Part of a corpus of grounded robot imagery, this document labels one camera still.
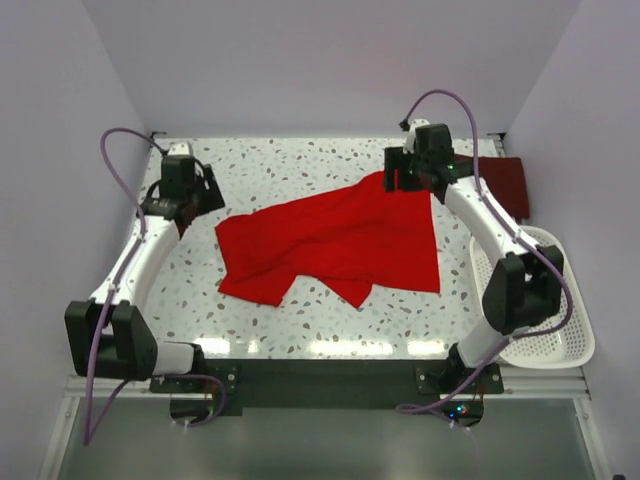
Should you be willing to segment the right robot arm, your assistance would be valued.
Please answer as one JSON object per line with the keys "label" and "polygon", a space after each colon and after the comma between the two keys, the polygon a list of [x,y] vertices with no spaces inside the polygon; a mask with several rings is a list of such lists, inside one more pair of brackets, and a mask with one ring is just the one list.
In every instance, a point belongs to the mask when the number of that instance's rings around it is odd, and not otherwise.
{"label": "right robot arm", "polygon": [[437,377],[441,387],[466,393],[510,341],[559,312],[564,256],[522,231],[481,177],[478,158],[456,158],[447,125],[404,120],[400,128],[404,145],[384,153],[385,190],[429,191],[465,224],[492,267],[483,318],[450,348]]}

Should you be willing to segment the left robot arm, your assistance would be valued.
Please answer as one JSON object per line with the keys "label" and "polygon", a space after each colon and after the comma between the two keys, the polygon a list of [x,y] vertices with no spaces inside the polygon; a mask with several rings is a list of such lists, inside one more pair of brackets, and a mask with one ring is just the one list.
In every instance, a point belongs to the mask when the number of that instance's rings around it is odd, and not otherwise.
{"label": "left robot arm", "polygon": [[73,301],[64,320],[75,371],[85,378],[147,380],[171,375],[185,392],[207,380],[201,349],[158,342],[143,313],[161,266],[194,220],[225,205],[211,166],[188,143],[173,146],[147,191],[125,250],[85,301]]}

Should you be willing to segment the bright red t shirt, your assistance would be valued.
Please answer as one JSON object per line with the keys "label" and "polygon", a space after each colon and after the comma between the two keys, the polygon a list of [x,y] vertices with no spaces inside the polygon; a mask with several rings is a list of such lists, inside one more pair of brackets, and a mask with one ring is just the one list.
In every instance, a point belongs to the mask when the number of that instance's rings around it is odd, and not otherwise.
{"label": "bright red t shirt", "polygon": [[236,215],[215,229],[226,275],[219,292],[279,306],[299,276],[324,283],[354,308],[379,285],[441,289],[431,195],[388,193],[383,175]]}

